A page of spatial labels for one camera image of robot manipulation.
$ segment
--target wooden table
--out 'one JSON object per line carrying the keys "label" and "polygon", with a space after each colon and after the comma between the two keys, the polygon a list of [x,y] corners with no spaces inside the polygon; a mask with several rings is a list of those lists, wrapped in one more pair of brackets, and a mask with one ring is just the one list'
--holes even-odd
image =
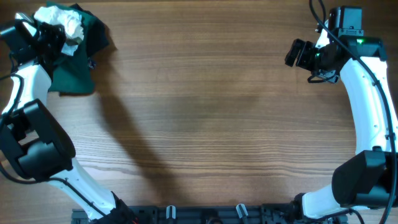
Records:
{"label": "wooden table", "polygon": [[[363,7],[366,34],[385,41],[397,99],[398,2],[325,4]],[[6,1],[0,21],[41,5]],[[289,202],[329,184],[334,169],[354,156],[343,84],[310,85],[308,72],[284,65],[294,39],[318,39],[307,1],[80,5],[108,25],[113,45],[95,57],[94,94],[50,93],[48,108],[84,168],[128,205]],[[6,73],[4,43],[0,55]],[[10,84],[1,83],[2,107]],[[0,223],[69,223],[78,208],[46,184],[0,179]],[[366,223],[378,223],[381,213],[362,212]],[[398,222],[397,210],[388,222]]]}

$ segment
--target white arm segment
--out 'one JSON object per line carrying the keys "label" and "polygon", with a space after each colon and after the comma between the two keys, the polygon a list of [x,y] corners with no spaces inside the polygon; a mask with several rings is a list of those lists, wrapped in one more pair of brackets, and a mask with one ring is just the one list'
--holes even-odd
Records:
{"label": "white arm segment", "polygon": [[[22,91],[21,100],[15,110],[23,107],[26,103],[35,99],[39,99],[44,105],[46,105],[47,93],[51,86],[51,79],[44,68],[41,65],[28,65],[24,66],[24,68],[20,68],[16,74],[20,75],[24,79],[24,89]],[[17,96],[20,85],[19,79],[17,77],[11,78],[14,82],[14,86],[12,87],[10,101],[2,111],[2,114],[7,113],[10,110],[12,104],[14,103],[14,99]]]}
{"label": "white arm segment", "polygon": [[[397,130],[397,116],[392,104],[387,84],[387,63],[379,58],[361,57],[363,62],[373,71],[380,80],[384,93],[387,96],[394,130]],[[356,131],[356,150],[359,154],[363,150],[372,150],[373,146],[380,146],[383,151],[391,151],[386,124],[384,105],[373,80],[358,61],[350,59],[340,71],[351,103]],[[321,218],[347,208],[341,208],[335,200],[331,185],[309,192],[302,198],[303,214],[309,218]],[[353,207],[361,210],[367,207]]]}
{"label": "white arm segment", "polygon": [[[112,192],[97,183],[97,181],[95,181],[87,171],[82,168],[76,158],[72,159],[72,165],[73,169],[71,171],[64,170],[51,177],[58,177],[64,180],[67,179],[67,181],[76,188],[77,191],[79,191],[89,201],[93,202],[94,206],[99,208],[103,213],[106,215],[111,213],[111,210],[116,208]],[[48,183],[64,191],[77,204],[79,204],[87,213],[90,220],[100,219],[103,217],[65,184],[59,181],[50,181]]]}
{"label": "white arm segment", "polygon": [[[397,131],[397,116],[392,104],[387,84],[387,63],[379,58],[361,57],[362,61],[372,70],[386,94],[392,125]],[[380,146],[383,151],[391,152],[390,142],[386,139],[388,127],[384,104],[373,80],[358,61],[350,59],[340,72],[353,111],[356,150],[359,154],[363,150],[372,150],[373,146]]]}

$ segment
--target black mounting rail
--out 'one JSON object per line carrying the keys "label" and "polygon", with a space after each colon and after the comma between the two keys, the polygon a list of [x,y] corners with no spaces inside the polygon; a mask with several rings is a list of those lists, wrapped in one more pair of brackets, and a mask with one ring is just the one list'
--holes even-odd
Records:
{"label": "black mounting rail", "polygon": [[[156,206],[131,206],[129,207],[138,217],[139,224],[206,224],[207,211],[217,211],[224,224],[288,224],[282,214],[262,206],[247,206],[247,220],[239,218],[236,207],[177,207],[176,219],[173,222],[166,219],[166,209]],[[308,221],[294,221],[294,224],[311,223]],[[319,224],[348,224],[347,216],[331,218],[318,222]],[[72,212],[71,224],[89,224],[87,214],[78,209]]]}

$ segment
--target white cloth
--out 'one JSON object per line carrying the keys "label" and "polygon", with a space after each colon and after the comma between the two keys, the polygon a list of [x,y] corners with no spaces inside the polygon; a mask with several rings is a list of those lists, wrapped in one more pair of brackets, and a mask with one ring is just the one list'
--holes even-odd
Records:
{"label": "white cloth", "polygon": [[[45,22],[50,25],[62,25],[65,28],[65,35],[67,39],[83,40],[83,28],[81,26],[81,15],[73,10],[62,10],[57,6],[40,7],[34,14],[34,18],[40,22]],[[73,56],[77,45],[69,46],[66,43],[63,45],[62,53]]]}

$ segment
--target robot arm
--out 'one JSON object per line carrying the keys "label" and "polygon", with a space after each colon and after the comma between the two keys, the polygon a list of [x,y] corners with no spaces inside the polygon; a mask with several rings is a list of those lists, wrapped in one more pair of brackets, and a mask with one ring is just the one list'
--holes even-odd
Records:
{"label": "robot arm", "polygon": [[[339,7],[330,13],[329,29],[345,46],[361,56],[371,69],[386,95],[392,127],[397,129],[397,117],[387,84],[386,54],[382,41],[363,37],[361,9]],[[382,208],[391,192],[392,153],[387,115],[381,92],[366,69],[328,38],[323,29],[316,45],[295,40],[286,56],[286,64],[311,71],[311,78],[323,82],[343,81],[353,112],[356,130],[356,156],[337,168],[332,183],[326,187],[296,196],[301,209],[294,215],[304,219],[320,219],[347,208],[356,210]]]}
{"label": "robot arm", "polygon": [[[125,223],[131,223],[134,214],[122,200],[102,187],[82,168],[75,158],[75,148],[68,134],[45,107],[52,83],[49,60],[55,59],[57,53],[54,52],[60,49],[38,50],[40,43],[35,41],[43,40],[47,45],[49,38],[42,34],[51,32],[52,27],[44,25],[41,29],[37,32],[33,21],[23,14],[17,14],[16,20],[9,22],[0,32],[0,38],[7,42],[12,52],[15,49],[23,52],[13,55],[18,67],[13,68],[12,75],[19,75],[24,80],[21,86],[17,77],[11,77],[14,86],[11,100],[2,112],[1,119],[5,120],[5,125],[0,128],[0,149],[19,176],[47,182],[64,191],[85,210],[90,220],[110,223],[110,220],[123,222],[128,219]],[[65,41],[64,37],[56,39],[61,40],[52,43],[56,46],[61,46]],[[22,95],[16,102],[12,116],[8,118],[7,114],[21,87]],[[19,144],[32,131],[37,133],[38,138]]]}

